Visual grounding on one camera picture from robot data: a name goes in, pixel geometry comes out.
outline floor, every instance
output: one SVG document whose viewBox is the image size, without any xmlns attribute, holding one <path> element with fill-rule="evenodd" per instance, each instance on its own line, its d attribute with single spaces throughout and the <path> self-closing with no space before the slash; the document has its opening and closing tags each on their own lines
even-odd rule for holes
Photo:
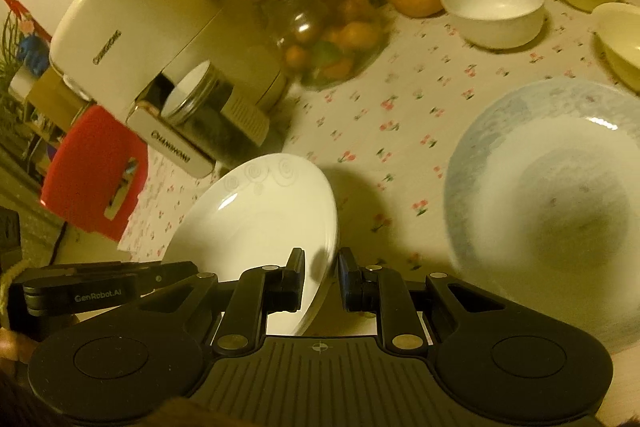
<svg viewBox="0 0 640 427">
<path fill-rule="evenodd" d="M 128 255 L 116 249 L 116 243 L 74 227 L 66 229 L 60 242 L 56 264 L 126 261 Z M 82 314 L 86 319 L 95 313 Z M 614 378 L 600 408 L 598 418 L 606 426 L 615 426 L 633 415 L 640 415 L 640 343 L 613 356 Z"/>
</svg>

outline white plate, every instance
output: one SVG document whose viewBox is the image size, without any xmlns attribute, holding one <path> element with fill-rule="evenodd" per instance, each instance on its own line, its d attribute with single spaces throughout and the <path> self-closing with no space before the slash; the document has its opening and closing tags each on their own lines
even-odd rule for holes
<svg viewBox="0 0 640 427">
<path fill-rule="evenodd" d="M 302 248 L 302 308 L 267 321 L 270 335 L 298 335 L 326 296 L 337 233 L 334 194 L 322 171 L 304 158 L 271 154 L 207 190 L 178 227 L 163 262 L 193 261 L 200 271 L 229 281 L 257 266 L 284 266 L 292 248 Z"/>
<path fill-rule="evenodd" d="M 454 263 L 622 349 L 640 338 L 639 171 L 638 99 L 569 79 L 509 93 L 449 163 Z"/>
</svg>

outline table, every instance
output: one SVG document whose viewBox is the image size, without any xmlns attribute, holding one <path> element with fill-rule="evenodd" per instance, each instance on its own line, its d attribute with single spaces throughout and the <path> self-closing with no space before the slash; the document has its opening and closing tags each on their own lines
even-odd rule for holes
<svg viewBox="0 0 640 427">
<path fill-rule="evenodd" d="M 501 52 L 464 41 L 446 14 L 411 20 L 390 10 L 390 43 L 364 73 L 321 92 L 293 86 L 273 109 L 273 124 L 286 134 L 284 152 L 308 158 L 331 182 L 340 243 L 361 266 L 382 264 L 412 280 L 453 273 L 443 216 L 447 163 L 466 128 L 505 92 L 554 76 L 626 89 L 604 59 L 590 15 L 561 0 L 545 5 L 540 36 Z M 160 259 L 216 179 L 193 180 L 150 152 L 147 184 L 119 248 L 136 261 Z M 372 318 L 342 311 L 334 283 L 308 333 L 373 331 Z M 630 415 L 633 407 L 607 417 Z"/>
</svg>

